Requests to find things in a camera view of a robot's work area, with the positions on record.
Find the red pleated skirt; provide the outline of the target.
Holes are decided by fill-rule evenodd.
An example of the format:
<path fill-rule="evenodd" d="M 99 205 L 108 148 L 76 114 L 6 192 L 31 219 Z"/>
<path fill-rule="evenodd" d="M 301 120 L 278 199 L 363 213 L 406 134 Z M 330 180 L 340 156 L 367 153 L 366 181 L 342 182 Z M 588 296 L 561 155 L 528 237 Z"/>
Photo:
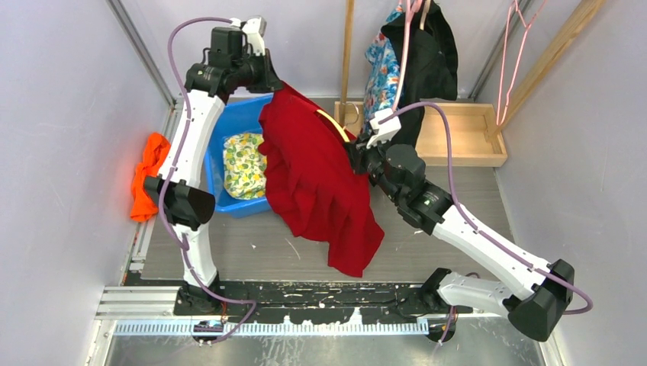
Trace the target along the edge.
<path fill-rule="evenodd" d="M 327 264 L 360 278 L 385 232 L 371 209 L 367 175 L 356 174 L 345 143 L 356 135 L 288 83 L 259 116 L 266 199 L 295 237 L 328 245 Z"/>

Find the lemon print skirt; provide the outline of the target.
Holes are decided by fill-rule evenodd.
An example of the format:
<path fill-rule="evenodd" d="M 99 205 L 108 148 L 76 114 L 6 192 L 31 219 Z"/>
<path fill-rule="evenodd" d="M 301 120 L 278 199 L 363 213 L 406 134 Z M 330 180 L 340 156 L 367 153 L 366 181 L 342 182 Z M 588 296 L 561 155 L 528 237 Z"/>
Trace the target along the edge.
<path fill-rule="evenodd" d="M 266 157 L 259 152 L 261 133 L 238 133 L 224 140 L 224 189 L 234 199 L 250 201 L 266 195 Z"/>

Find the pink wire hanger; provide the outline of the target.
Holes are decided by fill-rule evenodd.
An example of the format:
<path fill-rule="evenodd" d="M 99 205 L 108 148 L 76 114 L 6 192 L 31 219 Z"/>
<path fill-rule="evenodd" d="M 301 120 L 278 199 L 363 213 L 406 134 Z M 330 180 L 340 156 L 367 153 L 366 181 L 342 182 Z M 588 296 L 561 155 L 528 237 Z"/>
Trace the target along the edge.
<path fill-rule="evenodd" d="M 512 1 L 507 9 L 507 19 L 504 26 L 504 40 L 501 54 L 501 68 L 499 74 L 499 83 L 497 90 L 497 110 L 496 126 L 502 127 L 507 119 L 508 111 L 511 104 L 511 95 L 516 84 L 517 74 L 523 58 L 526 40 L 530 29 L 536 22 L 539 14 L 546 6 L 546 1 L 540 1 L 538 8 L 531 14 L 526 15 L 522 9 L 521 1 Z M 510 38 L 513 36 L 513 21 L 517 20 L 518 27 L 522 27 L 522 37 L 518 44 L 517 53 L 514 57 L 508 56 L 510 47 L 513 42 Z"/>

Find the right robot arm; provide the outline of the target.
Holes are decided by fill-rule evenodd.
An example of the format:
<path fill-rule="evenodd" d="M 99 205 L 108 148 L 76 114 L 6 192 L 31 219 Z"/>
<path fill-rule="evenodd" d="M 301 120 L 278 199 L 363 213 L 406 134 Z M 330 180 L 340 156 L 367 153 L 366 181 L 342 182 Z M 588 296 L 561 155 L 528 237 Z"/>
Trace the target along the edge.
<path fill-rule="evenodd" d="M 532 340 L 548 340 L 567 313 L 575 292 L 574 268 L 524 251 L 478 220 L 448 191 L 426 178 L 414 148 L 402 144 L 345 143 L 352 170 L 366 173 L 414 229 L 442 240 L 475 260 L 496 278 L 486 280 L 437 268 L 418 292 L 433 313 L 472 308 L 507 319 Z"/>

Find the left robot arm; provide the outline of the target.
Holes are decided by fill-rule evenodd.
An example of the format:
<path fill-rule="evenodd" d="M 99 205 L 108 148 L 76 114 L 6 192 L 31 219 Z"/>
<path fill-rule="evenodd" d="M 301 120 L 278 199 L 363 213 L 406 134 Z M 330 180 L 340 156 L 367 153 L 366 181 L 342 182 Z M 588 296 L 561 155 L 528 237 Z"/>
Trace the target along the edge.
<path fill-rule="evenodd" d="M 173 42 L 178 29 L 167 43 L 169 63 L 184 101 L 182 119 L 163 165 L 143 186 L 182 256 L 176 316 L 214 315 L 225 301 L 209 236 L 217 199 L 200 188 L 201 174 L 211 134 L 230 96 L 240 87 L 256 94 L 282 88 L 265 45 L 265 27 L 261 17 L 233 19 L 214 27 L 204 61 L 193 64 L 185 75 L 175 64 Z"/>

